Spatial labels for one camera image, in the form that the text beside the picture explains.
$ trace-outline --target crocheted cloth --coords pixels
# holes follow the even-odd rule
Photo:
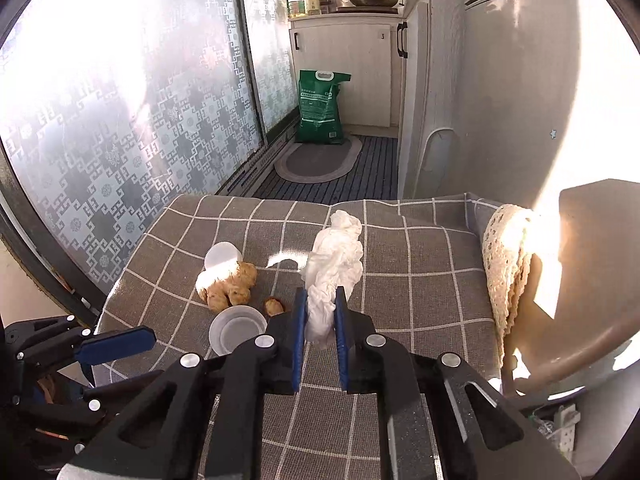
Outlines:
[[[482,261],[494,311],[500,363],[527,284],[536,214],[513,204],[500,206],[482,236]]]

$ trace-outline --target gray tablecloth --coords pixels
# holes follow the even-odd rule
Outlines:
[[[214,242],[233,243],[258,267],[251,306],[262,311],[268,296],[291,306],[303,282],[287,257],[307,254],[338,209],[363,224],[364,275],[350,308],[412,352],[454,351],[484,377],[499,377],[478,239],[495,208],[469,194],[334,206],[179,196],[140,240],[98,323],[98,332],[144,324],[158,342],[144,354],[95,367],[97,384],[165,368],[185,352],[213,355],[214,314],[194,284]],[[340,390],[335,348],[305,348],[302,383],[295,396],[265,400],[262,477],[379,478],[375,396]]]

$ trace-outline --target crumpled white tissue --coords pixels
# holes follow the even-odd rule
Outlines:
[[[335,289],[344,287],[347,300],[362,277],[362,224],[355,216],[338,210],[331,227],[316,235],[306,267],[301,271],[307,293],[305,339],[326,346],[332,340]]]

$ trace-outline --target metal screw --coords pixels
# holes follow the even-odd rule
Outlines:
[[[200,356],[198,354],[185,354],[180,358],[180,364],[185,368],[193,368],[198,366]]]
[[[380,347],[384,346],[386,343],[386,338],[380,334],[371,334],[367,336],[367,344],[369,346]]]
[[[449,368],[460,366],[461,361],[460,356],[458,354],[453,354],[452,352],[443,354],[442,356],[442,364]]]
[[[260,348],[270,348],[276,340],[269,334],[262,334],[255,338],[255,345]]]

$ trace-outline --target pan handle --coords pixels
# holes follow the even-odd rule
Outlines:
[[[405,59],[409,57],[409,53],[404,49],[404,34],[402,34],[402,31],[408,27],[406,22],[402,22],[398,23],[398,28],[396,28],[396,43],[398,44],[396,48],[398,49],[398,56],[404,57]]]

